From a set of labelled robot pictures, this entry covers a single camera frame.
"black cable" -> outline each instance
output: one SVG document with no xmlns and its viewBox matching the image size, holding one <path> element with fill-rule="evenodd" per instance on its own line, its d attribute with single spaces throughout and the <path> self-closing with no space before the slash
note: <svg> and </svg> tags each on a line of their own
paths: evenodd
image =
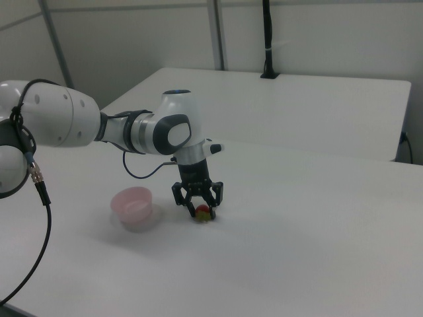
<svg viewBox="0 0 423 317">
<path fill-rule="evenodd" d="M 122 155 L 122 162 L 124 163 L 124 168 L 125 168 L 125 170 L 126 170 L 126 172 L 129 174 L 129 175 L 131 175 L 132 177 L 134 177 L 134 178 L 136 178 L 136 179 L 138 179 L 138 180 L 144 180 L 144 179 L 146 179 L 146 178 L 148 178 L 148 177 L 150 177 L 150 176 L 152 176 L 152 175 L 154 175 L 154 173 L 156 173 L 160 168 L 162 168 L 164 165 L 175 165 L 176 164 L 176 162 L 164 162 L 164 163 L 162 163 L 162 164 L 160 164 L 154 171 L 152 171 L 150 174 L 148 174 L 147 176 L 136 176 L 136 175 L 134 175 L 134 174 L 132 174 L 131 172 L 130 172 L 130 170 L 128 169 L 128 167 L 126 166 L 126 152 L 127 151 L 124 151 L 124 154 Z"/>
<path fill-rule="evenodd" d="M 411 149 L 411 143 L 410 143 L 410 140 L 408 139 L 408 137 L 405 135 L 404 136 L 404 141 L 407 141 L 407 144 L 408 144 L 408 149 L 410 150 L 410 163 L 411 164 L 414 164 L 413 163 L 413 161 L 412 161 L 412 149 Z"/>
<path fill-rule="evenodd" d="M 33 153 L 35 152 L 35 149 L 36 149 L 35 139 L 32 136 L 31 132 L 29 132 L 29 130 L 23 126 L 24 119 L 22 117 L 21 110 L 22 110 L 22 106 L 24 105 L 24 99 L 25 99 L 26 93 L 28 92 L 29 88 L 32 85 L 36 84 L 36 83 L 46 83 L 46 84 L 51 84 L 51 85 L 57 85 L 58 86 L 58 84 L 56 84 L 55 82 L 48 81 L 47 79 L 34 79 L 33 81 L 29 81 L 25 85 L 25 87 L 24 87 L 24 89 L 22 91 L 22 94 L 20 94 L 18 105 L 15 106 L 15 107 L 13 107 L 12 114 L 10 115 L 10 118 L 9 118 L 13 123 L 15 123 L 15 130 L 16 130 L 16 134 L 19 136 L 18 139 L 19 139 L 19 143 L 20 143 L 21 147 L 23 149 L 26 149 L 26 151 L 30 151 L 30 149 L 27 149 L 26 148 L 25 142 L 22 140 L 22 135 L 21 135 L 21 130 L 22 129 L 24 129 L 25 132 L 27 132 L 29 138 L 34 143 L 34 145 L 32 147 L 33 148 Z"/>
<path fill-rule="evenodd" d="M 31 134 L 31 132 L 25 127 L 23 126 L 24 120 L 21 114 L 21 110 L 22 110 L 22 106 L 24 104 L 24 98 L 26 93 L 28 92 L 28 89 L 36 83 L 47 83 L 47 84 L 52 84 L 52 85 L 58 85 L 52 81 L 48 81 L 46 79 L 34 79 L 33 81 L 28 82 L 23 91 L 22 94 L 20 95 L 19 98 L 19 103 L 17 106 L 15 106 L 12 109 L 12 114 L 10 116 L 10 120 L 15 124 L 15 130 L 19 139 L 19 143 L 22 147 L 22 149 L 24 149 L 26 152 L 30 153 L 30 156 L 32 157 L 32 154 L 35 153 L 36 150 L 36 142 L 35 142 L 35 138 L 34 136 Z M 25 144 L 24 138 L 22 137 L 22 130 L 25 131 L 28 134 L 28 137 L 30 139 L 30 142 L 32 141 L 32 144 L 30 144 L 30 146 L 32 147 L 32 150 L 28 149 L 28 147 Z M 0 302 L 0 307 L 2 307 L 4 304 L 6 304 L 11 298 L 13 298 L 19 291 L 21 288 L 24 287 L 24 285 L 26 284 L 26 282 L 28 282 L 28 280 L 31 278 L 32 274 L 34 274 L 36 268 L 38 267 L 38 264 L 40 264 L 41 259 L 44 255 L 44 252 L 46 251 L 47 248 L 47 244 L 48 241 L 50 239 L 50 233 L 52 231 L 52 210 L 50 209 L 50 199 L 48 197 L 47 194 L 47 189 L 46 189 L 46 185 L 44 183 L 44 181 L 42 180 L 42 175 L 40 172 L 40 169 L 38 168 L 38 165 L 33 161 L 32 159 L 32 163 L 28 162 L 29 166 L 28 168 L 33 168 L 33 171 L 31 171 L 31 175 L 32 175 L 32 180 L 35 183 L 35 187 L 38 191 L 38 193 L 40 194 L 40 198 L 42 201 L 42 204 L 44 206 L 46 206 L 47 209 L 47 231 L 46 231 L 46 237 L 44 238 L 44 243 L 41 247 L 41 251 L 37 257 L 37 260 L 35 261 L 34 265 L 32 266 L 31 270 L 29 271 L 29 273 L 26 275 L 26 277 L 23 279 L 22 282 L 20 282 L 20 284 L 18 285 L 18 287 L 16 289 L 14 289 L 14 291 L 12 293 L 10 293 L 5 299 L 3 299 Z"/>
<path fill-rule="evenodd" d="M 12 297 L 14 297 L 20 291 L 21 288 L 23 288 L 23 286 L 26 284 L 26 282 L 31 278 L 32 274 L 35 272 L 36 268 L 38 267 L 38 264 L 41 262 L 42 256 L 44 255 L 44 252 L 46 251 L 46 248 L 47 248 L 48 239 L 50 238 L 50 232 L 52 231 L 52 210 L 50 209 L 50 205 L 47 204 L 46 209 L 47 209 L 47 232 L 46 232 L 46 237 L 44 238 L 44 243 L 42 245 L 41 252 L 38 255 L 37 260 L 35 261 L 28 275 L 19 284 L 19 286 L 12 293 L 10 293 L 9 296 L 7 296 L 5 299 L 3 299 L 0 302 L 0 307 L 6 304 Z"/>
</svg>

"pink bowl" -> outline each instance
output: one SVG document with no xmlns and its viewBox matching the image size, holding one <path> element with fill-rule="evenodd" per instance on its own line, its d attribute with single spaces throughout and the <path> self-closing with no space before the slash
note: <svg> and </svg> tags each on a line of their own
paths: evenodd
<svg viewBox="0 0 423 317">
<path fill-rule="evenodd" d="M 147 188 L 130 187 L 112 198 L 110 208 L 123 223 L 137 223 L 150 215 L 151 198 L 151 192 Z"/>
</svg>

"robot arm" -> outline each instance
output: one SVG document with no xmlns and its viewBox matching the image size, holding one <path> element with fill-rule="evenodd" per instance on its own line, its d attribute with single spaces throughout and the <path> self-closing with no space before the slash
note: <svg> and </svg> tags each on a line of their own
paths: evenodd
<svg viewBox="0 0 423 317">
<path fill-rule="evenodd" d="M 17 146 L 8 120 L 27 83 L 0 83 L 0 197 L 15 193 L 28 177 L 24 151 Z M 182 180 L 172 187 L 176 204 L 187 206 L 195 217 L 191 198 L 201 196 L 214 218 L 214 208 L 222 200 L 223 183 L 210 180 L 206 157 L 222 151 L 223 145 L 206 143 L 189 90 L 163 93 L 161 105 L 154 113 L 140 110 L 115 116 L 100 112 L 96 102 L 81 92 L 49 83 L 32 85 L 23 102 L 24 126 L 37 144 L 80 147 L 103 141 L 127 152 L 173 155 Z"/>
</svg>

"black pole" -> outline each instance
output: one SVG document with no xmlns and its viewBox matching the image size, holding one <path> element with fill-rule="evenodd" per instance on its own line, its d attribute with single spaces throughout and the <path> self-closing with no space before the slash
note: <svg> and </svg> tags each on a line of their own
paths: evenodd
<svg viewBox="0 0 423 317">
<path fill-rule="evenodd" d="M 264 62 L 261 78 L 275 79 L 279 73 L 273 70 L 272 61 L 272 17 L 270 16 L 269 0 L 263 0 L 263 23 L 264 23 L 264 48 L 266 49 L 266 61 Z"/>
</svg>

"cable connector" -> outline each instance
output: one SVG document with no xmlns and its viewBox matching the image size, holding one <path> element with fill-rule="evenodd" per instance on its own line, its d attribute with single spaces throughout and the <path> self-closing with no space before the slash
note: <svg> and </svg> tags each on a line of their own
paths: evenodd
<svg viewBox="0 0 423 317">
<path fill-rule="evenodd" d="M 33 160 L 28 165 L 28 171 L 31 174 L 31 178 L 35 184 L 35 188 L 37 189 L 37 192 L 40 195 L 43 206 L 51 204 L 52 202 L 50 201 L 50 198 L 48 197 L 46 184 L 44 183 L 44 178 L 42 177 L 40 167 L 35 162 L 35 160 Z"/>
<path fill-rule="evenodd" d="M 42 174 L 41 174 L 40 167 L 35 161 L 28 165 L 28 171 L 31 174 L 31 178 L 34 184 L 44 181 L 44 178 L 42 177 Z"/>
</svg>

